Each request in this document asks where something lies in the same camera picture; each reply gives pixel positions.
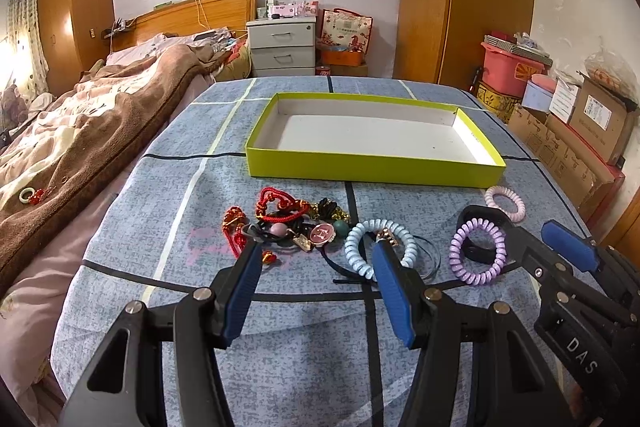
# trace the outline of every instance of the screw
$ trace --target screw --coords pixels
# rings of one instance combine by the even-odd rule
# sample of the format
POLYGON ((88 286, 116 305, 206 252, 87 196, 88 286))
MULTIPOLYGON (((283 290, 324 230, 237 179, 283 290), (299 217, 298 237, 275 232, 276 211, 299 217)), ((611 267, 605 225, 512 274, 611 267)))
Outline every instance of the screw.
POLYGON ((142 309, 142 302, 140 301, 131 301, 129 304, 124 306, 124 311, 126 311, 130 315, 138 313, 141 309, 142 309))
POLYGON ((211 290, 209 288, 198 288, 193 292, 193 298, 196 301, 206 301, 211 296, 211 290))
POLYGON ((428 301, 439 301, 442 299, 442 292, 437 288, 427 288, 424 291, 424 298, 428 301))
POLYGON ((498 315, 506 315, 511 311, 511 307, 506 302, 496 301, 494 302, 494 311, 498 315))

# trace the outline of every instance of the curtain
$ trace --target curtain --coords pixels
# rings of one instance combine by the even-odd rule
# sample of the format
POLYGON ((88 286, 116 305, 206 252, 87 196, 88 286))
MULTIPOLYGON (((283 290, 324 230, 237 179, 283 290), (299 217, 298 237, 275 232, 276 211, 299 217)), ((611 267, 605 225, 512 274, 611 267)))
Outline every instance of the curtain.
POLYGON ((6 16, 9 44, 14 52, 13 81, 28 102, 48 92, 49 66, 42 51, 37 0, 9 0, 6 16))

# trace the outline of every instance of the white drawer cabinet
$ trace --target white drawer cabinet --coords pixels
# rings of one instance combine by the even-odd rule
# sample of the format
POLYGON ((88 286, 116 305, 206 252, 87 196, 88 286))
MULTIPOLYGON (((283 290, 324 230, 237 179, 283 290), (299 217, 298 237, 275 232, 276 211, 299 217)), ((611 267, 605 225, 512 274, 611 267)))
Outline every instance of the white drawer cabinet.
POLYGON ((316 18, 260 19, 246 24, 256 76, 307 76, 316 67, 316 18))

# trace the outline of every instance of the yellow-green box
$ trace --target yellow-green box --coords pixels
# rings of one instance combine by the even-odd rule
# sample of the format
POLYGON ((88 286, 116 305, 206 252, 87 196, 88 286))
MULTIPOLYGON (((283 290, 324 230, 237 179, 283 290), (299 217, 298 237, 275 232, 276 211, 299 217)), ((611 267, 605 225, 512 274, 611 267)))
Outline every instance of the yellow-green box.
POLYGON ((318 92, 273 96, 246 144, 249 174, 487 188, 506 165, 457 106, 318 92))

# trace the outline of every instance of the gift bag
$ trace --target gift bag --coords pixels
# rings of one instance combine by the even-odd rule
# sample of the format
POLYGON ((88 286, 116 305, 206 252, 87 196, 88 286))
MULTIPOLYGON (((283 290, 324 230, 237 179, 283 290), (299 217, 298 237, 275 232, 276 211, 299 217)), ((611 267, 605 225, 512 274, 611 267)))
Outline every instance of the gift bag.
POLYGON ((372 17, 340 8, 325 10, 322 16, 322 43, 367 53, 372 26, 372 17))

